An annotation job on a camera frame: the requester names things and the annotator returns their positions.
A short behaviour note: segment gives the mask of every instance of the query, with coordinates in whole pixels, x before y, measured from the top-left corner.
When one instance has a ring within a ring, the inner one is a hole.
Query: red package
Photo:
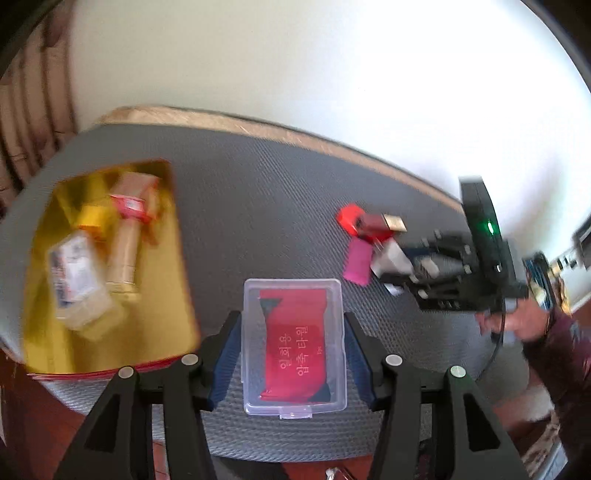
[[[260,302],[267,324],[261,399],[311,401],[326,389],[326,290],[261,290]]]

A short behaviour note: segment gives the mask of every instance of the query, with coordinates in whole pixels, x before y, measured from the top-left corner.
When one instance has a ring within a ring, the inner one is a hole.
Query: clear plastic box
[[[340,281],[244,284],[242,370],[249,415],[305,419],[347,406]]]

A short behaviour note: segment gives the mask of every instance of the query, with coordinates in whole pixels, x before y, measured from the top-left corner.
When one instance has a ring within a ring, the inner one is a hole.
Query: blue gripper pad
[[[226,393],[228,393],[230,380],[232,379],[234,368],[236,367],[236,362],[238,362],[238,356],[240,355],[241,324],[242,317],[236,321],[236,325],[232,328],[226,341],[226,345],[222,349],[213,370],[213,385],[211,393],[209,394],[209,402],[212,404],[213,408],[216,408],[217,404],[226,398]]]
[[[359,346],[357,339],[353,334],[353,329],[345,317],[345,352],[347,363],[353,374],[353,380],[357,386],[359,398],[363,400],[369,408],[374,404],[376,397],[372,385],[371,371]]]

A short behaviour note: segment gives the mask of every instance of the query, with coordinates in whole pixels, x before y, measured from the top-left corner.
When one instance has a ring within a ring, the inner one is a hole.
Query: red object
[[[326,290],[261,290],[266,312],[266,401],[309,401],[326,383]]]
[[[109,195],[123,218],[150,223],[158,210],[159,181],[158,177],[147,173],[126,172]]]
[[[385,242],[394,236],[383,215],[364,213],[357,219],[356,230],[361,238],[368,242]]]
[[[336,221],[341,227],[343,227],[345,232],[347,232],[349,235],[356,236],[357,220],[364,213],[365,211],[361,207],[355,205],[354,203],[350,203],[339,210],[339,213],[336,214]]]

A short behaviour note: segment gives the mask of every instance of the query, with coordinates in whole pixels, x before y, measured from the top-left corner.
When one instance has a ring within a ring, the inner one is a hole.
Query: gray table
[[[79,135],[58,153],[0,225],[0,336],[17,354],[29,247],[55,183],[157,157],[172,163],[191,296],[204,335],[216,333],[230,309],[241,308],[247,278],[340,278],[349,237],[334,215],[348,202],[401,215],[409,240],[431,235],[436,228],[467,229],[462,214],[449,202],[442,203],[439,192],[430,195],[429,186],[419,191],[396,176],[379,173],[390,167],[370,157],[358,164],[228,132],[103,125]],[[489,339],[480,337],[470,315],[422,313],[412,297],[393,298],[375,280],[367,288],[344,281],[343,301],[368,333],[419,367],[444,371],[460,364],[476,376],[491,354]],[[506,349],[483,388],[497,400],[526,382],[519,349]],[[65,405],[86,414],[105,383],[45,385]],[[249,417],[242,408],[238,365],[226,399],[214,413],[205,413],[203,422],[210,450],[220,456],[286,462],[372,453],[381,415],[367,411],[350,373],[348,403],[345,411],[308,420]],[[423,437],[429,424],[426,409]],[[163,437],[162,411],[155,408],[154,438]]]

